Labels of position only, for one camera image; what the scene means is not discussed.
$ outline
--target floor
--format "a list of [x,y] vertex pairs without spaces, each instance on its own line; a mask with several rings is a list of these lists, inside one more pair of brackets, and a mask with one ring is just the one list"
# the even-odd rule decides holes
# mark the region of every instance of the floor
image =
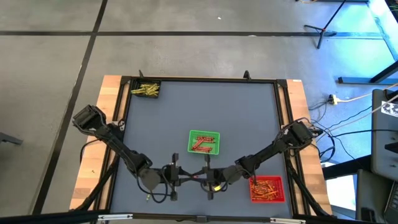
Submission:
[[[347,3],[329,28],[358,35],[380,32],[374,17],[389,21],[389,12],[378,1],[382,0]],[[0,31],[91,32],[101,3],[3,0]],[[303,25],[324,26],[338,6],[293,0],[109,0],[99,31],[314,32]],[[389,37],[397,45],[397,36]],[[83,56],[89,40],[87,35],[0,32],[0,130],[24,140],[21,146],[0,144],[0,216],[29,213],[79,72],[84,79],[73,114],[96,103],[103,75],[137,75],[139,69],[147,76],[241,77],[249,70],[253,78],[301,79],[308,105],[314,105],[329,94],[345,99],[384,88],[339,85],[336,77],[372,77],[395,61],[382,37],[329,38],[317,50],[318,39],[313,37],[97,36],[87,60]],[[88,62],[85,73],[80,70],[82,61]],[[370,104],[370,98],[363,98],[328,105],[320,122],[330,126]],[[323,110],[312,111],[312,118],[318,119]],[[340,131],[369,129],[370,124],[367,117]],[[85,139],[69,127],[43,212],[68,209]],[[370,152],[369,133],[341,140],[353,157]],[[323,150],[330,143],[325,138],[318,145]],[[338,146],[333,160],[350,159]]]

